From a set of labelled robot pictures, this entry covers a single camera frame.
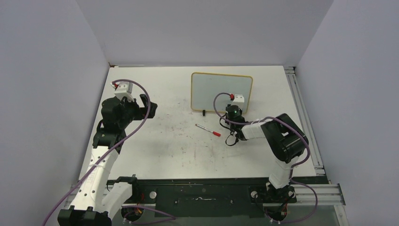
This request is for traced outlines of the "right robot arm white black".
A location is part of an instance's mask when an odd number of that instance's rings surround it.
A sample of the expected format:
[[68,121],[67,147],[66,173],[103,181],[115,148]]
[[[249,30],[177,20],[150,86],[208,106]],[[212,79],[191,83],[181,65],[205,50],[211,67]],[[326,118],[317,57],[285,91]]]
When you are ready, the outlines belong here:
[[225,110],[226,123],[237,142],[265,138],[274,154],[272,171],[265,185],[266,198],[272,202],[294,198],[295,192],[290,186],[290,180],[293,165],[309,143],[306,135],[286,113],[271,121],[249,123],[242,116],[239,106],[228,104]]

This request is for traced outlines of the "white marker pen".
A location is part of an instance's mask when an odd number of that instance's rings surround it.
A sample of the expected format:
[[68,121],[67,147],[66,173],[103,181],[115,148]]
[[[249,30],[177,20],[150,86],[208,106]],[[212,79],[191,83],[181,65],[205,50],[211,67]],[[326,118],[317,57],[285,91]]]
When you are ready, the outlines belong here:
[[201,125],[199,125],[199,124],[195,124],[195,126],[198,127],[198,128],[200,128],[200,129],[202,129],[202,130],[204,130],[204,131],[207,131],[207,132],[213,134],[213,131],[212,131],[212,130],[207,129],[207,128],[205,128],[204,126],[201,126]]

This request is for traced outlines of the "yellow framed whiteboard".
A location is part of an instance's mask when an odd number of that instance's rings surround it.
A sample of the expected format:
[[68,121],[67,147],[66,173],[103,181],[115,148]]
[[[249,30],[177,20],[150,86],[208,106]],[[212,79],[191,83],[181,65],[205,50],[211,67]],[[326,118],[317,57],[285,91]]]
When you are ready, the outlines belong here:
[[191,109],[194,111],[225,112],[231,104],[230,94],[243,95],[243,113],[248,110],[253,78],[245,75],[194,72],[191,75]]

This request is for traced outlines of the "aluminium rail right side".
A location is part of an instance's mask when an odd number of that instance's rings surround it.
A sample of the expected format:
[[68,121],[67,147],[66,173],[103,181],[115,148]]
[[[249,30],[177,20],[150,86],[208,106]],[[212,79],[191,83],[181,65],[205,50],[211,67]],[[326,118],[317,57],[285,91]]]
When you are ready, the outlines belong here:
[[313,128],[311,126],[310,118],[308,116],[303,97],[301,94],[301,91],[299,89],[299,83],[297,80],[297,76],[295,73],[295,67],[293,66],[287,66],[284,67],[284,71],[287,77],[287,81],[289,83],[291,93],[294,98],[294,103],[296,105],[300,122],[303,127],[303,131],[308,137],[309,140],[309,146],[311,149],[311,160],[313,162],[313,165],[315,167],[316,175],[317,176],[324,176],[325,169],[324,169],[324,164],[319,152],[319,147],[317,144],[317,141],[314,136]]

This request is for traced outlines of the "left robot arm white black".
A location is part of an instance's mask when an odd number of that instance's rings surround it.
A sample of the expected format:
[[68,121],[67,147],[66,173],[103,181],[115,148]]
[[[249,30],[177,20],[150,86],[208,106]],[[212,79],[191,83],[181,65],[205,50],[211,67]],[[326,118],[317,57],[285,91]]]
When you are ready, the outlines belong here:
[[132,121],[142,124],[153,118],[157,104],[148,95],[141,94],[144,104],[140,107],[136,99],[117,97],[102,102],[101,115],[93,137],[90,165],[75,186],[78,190],[67,209],[61,209],[57,221],[61,226],[110,226],[112,219],[124,201],[136,202],[140,189],[133,184],[134,177],[117,180],[117,188],[104,196],[111,169],[118,158],[124,141],[129,137],[125,129]]

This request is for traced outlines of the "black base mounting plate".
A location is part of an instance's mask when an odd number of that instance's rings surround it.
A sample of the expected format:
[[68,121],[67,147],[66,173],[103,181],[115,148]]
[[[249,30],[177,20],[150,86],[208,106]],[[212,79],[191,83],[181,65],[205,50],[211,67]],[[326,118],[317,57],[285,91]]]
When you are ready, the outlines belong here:
[[278,192],[268,178],[138,179],[125,204],[153,204],[175,217],[284,217],[299,202],[299,184]]

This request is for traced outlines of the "red marker cap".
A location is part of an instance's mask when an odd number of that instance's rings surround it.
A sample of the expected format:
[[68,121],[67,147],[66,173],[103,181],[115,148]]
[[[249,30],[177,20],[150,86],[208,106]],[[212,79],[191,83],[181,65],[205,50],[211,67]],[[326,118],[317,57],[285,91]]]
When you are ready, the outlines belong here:
[[221,134],[218,133],[218,132],[213,131],[212,133],[213,133],[213,135],[215,135],[215,136],[217,136],[217,137],[220,137],[220,136],[221,136]]

